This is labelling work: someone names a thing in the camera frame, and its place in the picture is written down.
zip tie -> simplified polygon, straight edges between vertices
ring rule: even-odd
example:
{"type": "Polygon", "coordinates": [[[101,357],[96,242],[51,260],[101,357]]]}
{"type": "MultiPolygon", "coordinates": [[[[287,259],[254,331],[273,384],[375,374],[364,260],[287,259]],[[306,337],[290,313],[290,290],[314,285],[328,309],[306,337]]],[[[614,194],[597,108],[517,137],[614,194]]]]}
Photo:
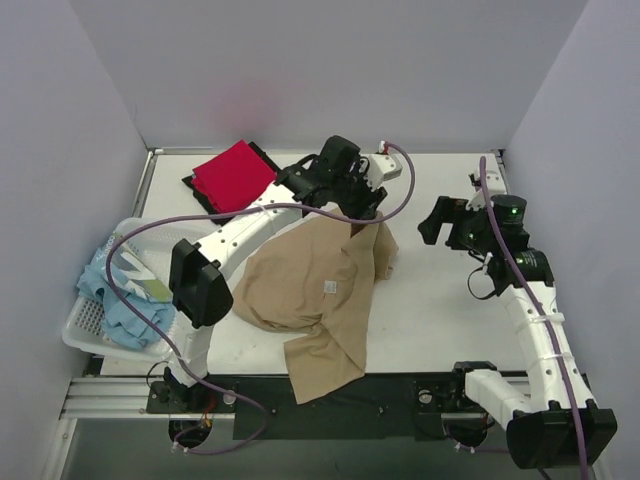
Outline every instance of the zip tie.
{"type": "Polygon", "coordinates": [[[535,367],[540,362],[544,362],[545,360],[557,360],[558,358],[562,358],[566,361],[573,361],[575,357],[571,354],[571,352],[563,352],[563,353],[554,353],[552,355],[545,355],[544,357],[538,357],[532,364],[527,366],[527,372],[535,367]]]}
{"type": "Polygon", "coordinates": [[[264,212],[264,214],[267,216],[267,218],[269,219],[269,225],[271,225],[271,233],[273,233],[274,235],[276,233],[278,233],[278,231],[276,230],[276,227],[273,226],[273,218],[271,217],[271,213],[269,213],[269,210],[267,210],[266,208],[264,208],[264,205],[258,203],[256,204],[258,208],[260,208],[260,210],[262,210],[264,212]]]}
{"type": "Polygon", "coordinates": [[[527,318],[526,320],[520,322],[516,327],[516,335],[530,325],[546,322],[550,322],[551,325],[560,324],[564,322],[564,316],[561,313],[550,313],[548,315],[541,315],[539,317],[527,318]]]}

light blue cloth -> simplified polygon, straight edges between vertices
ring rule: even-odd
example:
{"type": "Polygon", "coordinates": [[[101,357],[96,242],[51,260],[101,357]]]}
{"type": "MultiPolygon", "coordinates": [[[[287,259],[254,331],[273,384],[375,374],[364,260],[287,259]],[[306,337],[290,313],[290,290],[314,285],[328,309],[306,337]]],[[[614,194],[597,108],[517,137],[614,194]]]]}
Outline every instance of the light blue cloth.
{"type": "MultiPolygon", "coordinates": [[[[106,258],[107,253],[99,248],[91,263],[84,267],[84,273],[77,284],[80,295],[102,303],[104,307],[102,329],[111,340],[125,347],[142,350],[160,340],[160,335],[140,320],[113,293],[107,282],[106,258]]],[[[116,284],[127,284],[127,276],[118,267],[112,266],[111,271],[116,284]]],[[[176,313],[175,307],[170,302],[160,302],[150,295],[147,295],[147,298],[141,298],[125,288],[120,288],[119,291],[163,332],[169,330],[176,313]]]]}

clothing label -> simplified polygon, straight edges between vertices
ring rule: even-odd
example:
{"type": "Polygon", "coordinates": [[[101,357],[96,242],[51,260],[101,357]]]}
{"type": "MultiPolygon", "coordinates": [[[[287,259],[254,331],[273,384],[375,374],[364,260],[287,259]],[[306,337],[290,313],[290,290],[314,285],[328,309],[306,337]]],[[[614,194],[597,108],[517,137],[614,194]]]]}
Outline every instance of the clothing label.
{"type": "Polygon", "coordinates": [[[333,280],[325,280],[324,282],[324,293],[333,293],[335,294],[338,290],[338,282],[333,280]]]}

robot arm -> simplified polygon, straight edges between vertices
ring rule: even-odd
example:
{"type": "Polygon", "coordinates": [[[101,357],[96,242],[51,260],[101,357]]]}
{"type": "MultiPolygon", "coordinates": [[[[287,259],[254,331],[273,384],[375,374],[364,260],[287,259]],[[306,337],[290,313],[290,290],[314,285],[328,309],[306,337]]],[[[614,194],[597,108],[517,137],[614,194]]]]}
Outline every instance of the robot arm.
{"type": "MultiPolygon", "coordinates": [[[[387,195],[382,184],[401,173],[402,165],[393,155],[361,156],[359,147],[334,136],[319,155],[305,157],[277,173],[275,182],[250,206],[262,207],[262,211],[236,217],[193,245],[187,240],[178,242],[172,252],[169,287],[174,305],[191,320],[191,331],[180,346],[182,360],[198,375],[207,374],[210,327],[233,305],[227,280],[260,245],[306,215],[299,209],[272,208],[274,204],[321,208],[334,202],[349,218],[373,219],[387,195]]],[[[177,388],[195,383],[184,374],[177,358],[169,360],[169,367],[177,388]]]]}
{"type": "Polygon", "coordinates": [[[470,176],[477,189],[469,201],[440,197],[418,230],[426,244],[436,243],[442,224],[452,224],[445,245],[467,250],[482,259],[493,281],[495,295],[505,306],[524,356],[531,394],[511,386],[489,362],[459,362],[454,371],[463,378],[463,395],[480,405],[507,432],[509,452],[520,468],[547,468],[578,464],[575,425],[558,359],[566,365],[585,434],[588,463],[592,464],[613,437],[617,425],[610,409],[598,408],[580,375],[567,341],[564,316],[556,305],[553,274],[544,253],[529,246],[523,228],[526,201],[506,195],[496,172],[487,172],[493,210],[505,243],[527,284],[547,315],[536,306],[509,267],[491,228],[479,175],[470,176]],[[555,332],[560,351],[554,349],[547,323],[555,332]]]}

blue towel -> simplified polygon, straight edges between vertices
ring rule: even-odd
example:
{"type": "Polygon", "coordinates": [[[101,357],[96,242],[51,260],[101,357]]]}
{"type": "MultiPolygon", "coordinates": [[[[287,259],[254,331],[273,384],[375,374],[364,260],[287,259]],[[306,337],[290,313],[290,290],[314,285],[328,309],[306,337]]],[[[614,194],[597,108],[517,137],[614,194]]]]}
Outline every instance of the blue towel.
{"type": "MultiPolygon", "coordinates": [[[[111,241],[107,243],[107,248],[110,247],[111,241]]],[[[125,347],[142,350],[160,340],[160,335],[129,310],[109,287],[106,273],[107,248],[99,248],[96,251],[91,263],[84,267],[84,273],[80,276],[77,287],[80,290],[80,295],[102,303],[104,307],[102,330],[111,340],[125,347]]],[[[114,263],[123,264],[123,255],[120,253],[122,251],[119,250],[114,255],[114,263]]],[[[125,250],[124,252],[128,256],[128,261],[126,262],[128,267],[134,267],[134,271],[135,267],[138,269],[143,268],[144,274],[153,275],[140,264],[139,260],[132,258],[135,256],[131,251],[125,250]]],[[[143,282],[132,281],[131,277],[127,276],[116,265],[112,266],[111,271],[119,291],[125,298],[163,332],[167,332],[175,317],[175,308],[171,302],[161,301],[152,296],[148,291],[140,287],[143,282]]],[[[140,270],[137,272],[137,277],[140,277],[140,270]]]]}

